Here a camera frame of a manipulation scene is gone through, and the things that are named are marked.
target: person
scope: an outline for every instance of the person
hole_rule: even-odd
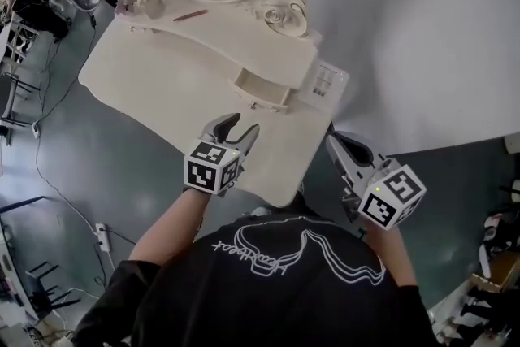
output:
[[[500,332],[504,327],[509,330],[506,345],[520,345],[520,289],[511,289],[504,293],[491,293],[473,287],[468,292],[469,297],[477,301],[485,301],[489,306],[469,305],[462,307],[461,316],[473,314],[489,321],[488,326],[494,332]]]
[[[194,241],[210,195],[187,189],[121,262],[73,344],[437,346],[398,228],[366,243],[290,207]]]
[[[455,338],[444,336],[444,344],[448,347],[471,347],[485,330],[485,327],[482,324],[468,327],[467,325],[455,324],[452,320],[447,322],[447,327],[450,327],[454,332],[462,337]]]

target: chair leg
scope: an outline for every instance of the chair leg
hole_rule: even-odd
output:
[[[23,85],[21,85],[20,83],[16,83],[16,88],[21,88],[22,90],[24,91],[27,91],[28,93],[32,93],[32,91],[30,89],[26,89]]]
[[[60,299],[64,299],[65,297],[68,297],[71,294],[72,291],[66,291],[64,294],[60,295],[56,299],[53,299],[50,301],[51,304],[54,304],[56,301],[59,301]]]
[[[21,128],[25,128],[25,127],[26,127],[25,124],[21,124],[21,123],[18,123],[18,122],[13,122],[12,120],[10,120],[10,119],[5,119],[5,118],[3,118],[3,117],[0,117],[0,120],[1,120],[2,122],[7,122],[7,123],[10,123],[10,124],[14,124],[15,126],[20,126]]]
[[[14,59],[3,57],[2,62],[6,65],[11,66],[11,73],[20,65],[20,63],[17,63]]]
[[[32,84],[26,83],[25,81],[22,81],[17,76],[13,76],[12,74],[6,74],[6,76],[11,78],[18,85],[25,85],[26,87],[30,87],[31,89],[34,89],[36,91],[40,90],[39,87],[37,87],[36,85],[32,85]]]
[[[47,272],[44,272],[42,273],[41,275],[38,276],[38,279],[41,279],[43,278],[44,276],[47,276],[49,275],[52,271],[55,271],[56,269],[58,269],[59,265],[56,265],[56,266],[52,266]]]
[[[15,202],[14,204],[9,204],[9,206],[4,206],[0,208],[0,214],[7,213],[8,211],[14,210],[15,208],[26,206],[27,204],[32,204],[33,202],[40,201],[41,199],[45,198],[44,196],[35,197],[35,198],[29,198],[28,200]]]
[[[2,122],[8,122],[8,123],[18,124],[18,125],[22,125],[22,124],[25,124],[26,126],[32,125],[31,122],[24,122],[23,120],[16,120],[16,119],[8,118],[8,117],[0,117],[0,120]]]
[[[61,304],[52,305],[51,310],[57,310],[58,308],[63,308],[64,306],[71,306],[77,304],[78,302],[81,302],[81,300],[75,299],[74,301],[62,302]]]
[[[41,267],[44,267],[47,264],[49,264],[49,262],[43,262],[43,263],[39,264],[38,266],[34,267],[33,269],[31,269],[29,271],[29,273],[33,273],[33,272],[37,271],[38,269],[40,269]]]
[[[25,86],[27,86],[27,87],[30,87],[30,88],[33,89],[33,90],[40,91],[40,89],[39,89],[37,86],[32,85],[32,84],[29,84],[29,83],[26,83],[25,81],[17,80],[16,82],[17,82],[19,85],[25,85]]]
[[[26,58],[27,58],[27,57],[25,56],[25,54],[24,54],[22,51],[20,51],[16,46],[14,46],[11,42],[7,42],[7,46],[9,46],[9,48],[11,48],[11,50],[12,50],[15,54],[19,55],[19,56],[22,57],[23,59],[26,59]]]
[[[518,190],[518,189],[512,189],[512,188],[510,188],[510,187],[503,187],[503,186],[500,186],[500,187],[498,187],[498,189],[499,189],[500,191],[505,191],[505,192],[507,192],[507,193],[520,194],[520,190]]]
[[[29,31],[29,32],[32,32],[32,33],[36,33],[37,35],[40,35],[40,31],[38,31],[37,29],[31,28],[30,26],[21,24],[20,22],[14,22],[14,24],[17,27],[19,27],[19,28],[25,29],[26,31]]]

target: chair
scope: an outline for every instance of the chair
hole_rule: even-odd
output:
[[[22,24],[16,13],[12,14],[11,22],[6,24],[0,32],[0,56],[2,57],[2,63],[5,63],[9,67],[6,72],[11,74],[14,74],[16,69],[20,66],[19,59],[24,60],[26,58],[25,53],[16,45],[19,38],[25,38],[22,31],[32,33],[35,37],[40,35],[40,31],[26,24]],[[14,36],[9,41],[11,32],[14,33]],[[7,56],[7,48],[10,50],[10,57]]]
[[[31,89],[36,91],[40,90],[34,85],[24,83],[18,76],[13,74],[4,73],[0,75],[0,112],[2,112],[0,120],[14,124],[15,126],[30,126],[33,123],[24,122],[23,120],[17,120],[12,117],[13,104],[15,102],[16,90],[18,88],[25,90],[28,93],[32,92]]]
[[[41,318],[43,315],[49,314],[52,310],[56,310],[58,308],[63,308],[64,306],[71,306],[77,304],[81,301],[81,299],[75,299],[73,301],[60,302],[56,303],[65,297],[67,297],[72,291],[66,291],[62,295],[56,297],[55,299],[50,299],[49,296],[54,295],[54,291],[58,286],[53,286],[52,288],[45,289],[41,279],[51,272],[55,271],[59,265],[55,265],[51,267],[49,270],[43,272],[41,275],[34,275],[34,272],[42,269],[45,265],[49,265],[48,262],[43,262],[42,264],[36,266],[30,271],[26,271],[25,274],[28,277],[28,293],[29,293],[29,301],[32,304],[32,307]]]

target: black cable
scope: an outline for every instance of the black cable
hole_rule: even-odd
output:
[[[78,79],[79,75],[80,75],[80,72],[81,72],[81,68],[83,68],[83,65],[85,65],[85,62],[87,61],[87,59],[89,58],[90,56],[90,52],[92,51],[92,45],[93,45],[93,42],[94,42],[94,39],[96,37],[96,28],[94,28],[94,33],[93,33],[93,36],[92,36],[92,41],[90,42],[90,45],[89,45],[89,52],[87,53],[87,57],[85,58],[84,62],[81,64],[81,67],[80,67],[80,70],[78,71],[76,77],[74,78],[74,80],[69,84],[68,88],[67,88],[67,92],[63,95],[63,97],[52,107],[52,109],[43,117],[41,117],[38,121],[42,121],[43,119],[47,118],[51,113],[52,111],[58,106],[59,103],[61,103],[63,100],[65,100],[65,98],[67,97],[67,95],[69,94],[69,92],[71,91],[71,87],[74,85],[74,83],[76,82],[76,80]],[[49,91],[49,87],[50,87],[50,82],[52,80],[51,78],[51,72],[50,72],[50,64],[52,64],[52,61],[54,60],[54,58],[56,57],[56,55],[58,54],[59,52],[59,47],[61,46],[61,41],[58,43],[58,47],[56,48],[56,52],[54,53],[52,59],[47,62],[47,59],[49,58],[49,53],[50,53],[50,47],[49,49],[47,50],[47,59],[45,60],[45,67],[44,69],[41,71],[40,74],[42,74],[45,70],[47,70],[47,76],[48,76],[48,82],[47,82],[47,86],[45,88],[45,92],[43,94],[43,99],[41,99],[41,112],[43,113],[43,110],[45,109],[45,104],[46,104],[46,97],[47,97],[47,92]],[[35,157],[35,165],[36,165],[36,169],[37,169],[37,172],[38,172],[38,175],[40,176],[40,178],[42,178],[54,191],[56,191],[56,193],[90,226],[91,230],[93,232],[95,232],[93,229],[92,229],[92,226],[90,225],[90,222],[86,219],[86,217],[81,214],[81,212],[79,210],[77,210],[72,204],[71,202],[61,193],[61,191],[59,189],[57,189],[54,185],[52,185],[49,180],[47,180],[42,174],[41,174],[41,171],[40,171],[40,167],[38,166],[38,156],[40,154],[40,148],[41,148],[41,131],[40,131],[40,136],[38,137],[38,144],[37,144],[37,149],[36,149],[36,157]],[[100,286],[102,286],[104,289],[106,289],[106,273],[105,273],[105,268],[103,267],[103,263],[102,263],[102,260],[101,260],[101,257],[99,256],[99,253],[98,251],[96,250],[96,246],[99,245],[99,242],[98,243],[95,243],[94,244],[94,252],[96,252],[96,256],[97,256],[97,260],[99,261],[99,265],[101,267],[101,270],[102,270],[102,273],[103,273],[103,278],[101,278],[100,276],[96,276],[94,277],[94,282]]]
[[[90,56],[90,52],[92,51],[92,45],[94,43],[94,40],[96,39],[96,28],[94,28],[94,34],[92,35],[92,41],[90,42],[90,46],[89,46],[89,53],[87,54],[87,58],[85,59],[85,61],[83,62],[83,64],[81,65],[81,68],[83,68],[83,65],[85,65],[85,62],[87,61],[87,59],[89,58]],[[37,123],[40,123],[42,120],[45,120],[47,119],[47,117],[50,116],[50,114],[54,111],[54,109],[56,107],[58,107],[58,105],[67,98],[68,94],[71,92],[71,89],[72,89],[72,86],[77,82],[78,78],[80,77],[80,72],[81,72],[81,68],[80,70],[78,71],[78,73],[76,74],[76,76],[74,77],[74,80],[72,80],[72,82],[68,85],[68,88],[67,88],[67,91],[65,92],[65,94],[63,95],[63,97],[61,97],[58,102],[56,104],[54,104],[52,106],[52,108],[47,112],[46,115],[43,115],[40,119],[38,119]]]
[[[136,242],[135,241],[131,241],[130,239],[128,239],[127,237],[115,232],[114,230],[105,230],[104,228],[100,228],[99,229],[100,232],[107,232],[107,233],[112,233],[112,234],[115,234],[116,236],[119,236],[121,237],[123,240],[126,240],[128,243],[131,243],[132,245],[136,245]]]
[[[53,44],[51,43],[50,46],[49,46],[49,49],[47,50],[47,58],[45,60],[45,66],[44,66],[43,70],[40,72],[40,75],[41,75],[45,70],[47,70],[47,86],[45,87],[45,92],[43,93],[43,99],[41,98],[41,78],[40,78],[40,90],[38,91],[38,97],[40,98],[40,105],[41,105],[41,113],[42,114],[43,114],[43,110],[44,110],[45,103],[46,103],[47,91],[49,91],[49,87],[50,87],[50,80],[51,80],[50,65],[54,61],[54,58],[56,58],[56,55],[58,55],[59,47],[62,45],[62,42],[61,42],[61,40],[58,42],[58,46],[56,47],[56,51],[54,52],[54,55],[52,56],[50,61],[48,61],[50,47],[52,45]]]
[[[94,243],[94,252],[96,252],[97,260],[99,261],[99,266],[101,268],[101,271],[103,272],[103,278],[101,276],[96,276],[94,278],[94,282],[98,284],[99,286],[102,286],[106,290],[106,273],[105,268],[103,267],[103,262],[101,260],[101,256],[98,253],[97,247],[100,245],[99,241],[97,243]]]

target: white backdrop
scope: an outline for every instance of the white backdrop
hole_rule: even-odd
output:
[[[520,0],[312,0],[352,76],[335,125],[389,154],[520,131]]]

